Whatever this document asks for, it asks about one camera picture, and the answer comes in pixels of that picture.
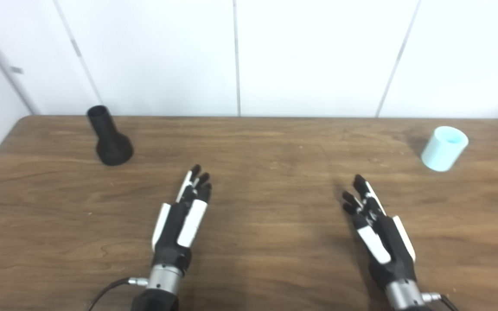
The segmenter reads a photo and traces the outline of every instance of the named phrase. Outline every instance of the light blue cup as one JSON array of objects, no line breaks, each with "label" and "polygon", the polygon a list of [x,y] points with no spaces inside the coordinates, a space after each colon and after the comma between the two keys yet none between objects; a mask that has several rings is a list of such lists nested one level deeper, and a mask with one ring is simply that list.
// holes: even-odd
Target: light blue cup
[{"label": "light blue cup", "polygon": [[468,137],[450,126],[440,126],[433,131],[421,159],[433,171],[448,171],[468,146]]}]

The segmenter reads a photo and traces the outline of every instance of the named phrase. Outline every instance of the black vase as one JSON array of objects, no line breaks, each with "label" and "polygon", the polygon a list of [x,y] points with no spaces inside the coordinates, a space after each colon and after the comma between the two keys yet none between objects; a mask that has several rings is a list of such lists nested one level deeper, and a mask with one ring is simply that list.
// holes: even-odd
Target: black vase
[{"label": "black vase", "polygon": [[118,132],[107,107],[93,106],[87,117],[99,138],[96,151],[103,164],[122,165],[130,160],[134,154],[130,138]]}]

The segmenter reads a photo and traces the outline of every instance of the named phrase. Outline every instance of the cable connector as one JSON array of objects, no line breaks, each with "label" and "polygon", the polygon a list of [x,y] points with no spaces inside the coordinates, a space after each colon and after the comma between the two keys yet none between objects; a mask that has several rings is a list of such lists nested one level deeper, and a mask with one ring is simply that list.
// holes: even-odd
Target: cable connector
[{"label": "cable connector", "polygon": [[129,278],[128,284],[146,287],[149,284],[149,280],[147,278]]},{"label": "cable connector", "polygon": [[441,300],[441,294],[440,293],[422,293],[422,300],[425,303],[429,303],[435,300]]}]

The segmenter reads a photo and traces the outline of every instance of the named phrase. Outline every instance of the panel seam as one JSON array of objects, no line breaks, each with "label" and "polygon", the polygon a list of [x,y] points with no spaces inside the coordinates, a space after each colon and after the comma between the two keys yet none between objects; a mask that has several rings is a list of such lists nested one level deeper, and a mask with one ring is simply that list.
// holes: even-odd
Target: panel seam
[{"label": "panel seam", "polygon": [[83,71],[89,81],[89,85],[93,89],[93,93],[95,93],[95,97],[97,98],[97,101],[99,102],[100,105],[103,104],[103,99],[101,98],[101,95],[99,94],[99,90],[97,90],[97,86],[95,85],[95,81],[93,80],[93,77],[91,76],[91,73],[89,72],[89,68],[87,67],[86,60],[83,58],[82,53],[80,51],[80,47],[78,46],[78,43],[76,39],[74,38],[73,32],[70,29],[69,23],[67,21],[67,18],[65,17],[65,14],[63,10],[61,9],[61,5],[59,4],[58,0],[53,0],[53,4],[55,5],[55,8],[57,9],[57,13],[59,14],[59,18],[61,19],[61,23],[63,23],[63,26],[65,27],[65,31],[67,32],[67,35],[69,36],[70,43],[73,46],[74,52],[78,56],[80,63],[82,65]]},{"label": "panel seam", "polygon": [[237,116],[241,117],[241,92],[239,88],[239,43],[237,38],[237,0],[233,0],[233,45],[236,53]]},{"label": "panel seam", "polygon": [[19,86],[19,84],[13,79],[13,77],[10,75],[9,71],[7,71],[7,68],[10,67],[6,64],[6,62],[2,61],[0,59],[0,72],[2,75],[5,77],[7,82],[10,84],[10,87],[13,89],[13,91],[16,93],[16,96],[19,97],[20,101],[28,110],[29,114],[40,114],[39,110],[35,108],[35,106],[28,100],[28,97],[26,96],[26,92],[22,90],[22,88]]},{"label": "panel seam", "polygon": [[383,104],[385,103],[387,94],[389,93],[389,88],[391,87],[391,82],[393,82],[393,78],[395,77],[395,72],[397,71],[397,67],[399,67],[399,62],[401,61],[401,57],[403,56],[403,52],[405,51],[405,47],[407,46],[407,41],[409,40],[409,36],[411,35],[412,26],[415,23],[416,16],[418,14],[418,9],[420,8],[421,0],[418,0],[416,4],[415,11],[412,14],[411,22],[409,23],[409,27],[407,28],[407,32],[405,33],[405,37],[403,38],[403,42],[401,43],[401,48],[399,48],[399,53],[397,54],[397,59],[395,59],[395,63],[393,68],[391,69],[391,74],[387,79],[387,84],[385,90],[383,91],[382,97],[380,99],[380,103],[378,104],[378,109],[376,110],[375,118],[380,117],[380,113],[383,108]]}]

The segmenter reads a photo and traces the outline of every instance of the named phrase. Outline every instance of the wood grain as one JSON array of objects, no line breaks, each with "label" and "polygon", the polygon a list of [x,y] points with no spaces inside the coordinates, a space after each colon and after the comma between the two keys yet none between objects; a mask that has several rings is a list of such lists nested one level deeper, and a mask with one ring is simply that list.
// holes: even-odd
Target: wood grain
[{"label": "wood grain", "polygon": [[[356,173],[399,215],[424,291],[498,310],[498,120],[117,117],[134,157],[106,167],[78,116],[22,119],[0,146],[0,311],[81,311],[147,276],[162,202],[200,163],[213,198],[182,311],[383,311],[338,203]],[[470,146],[446,173],[417,154],[456,126]],[[140,288],[95,310],[124,311]]]}]

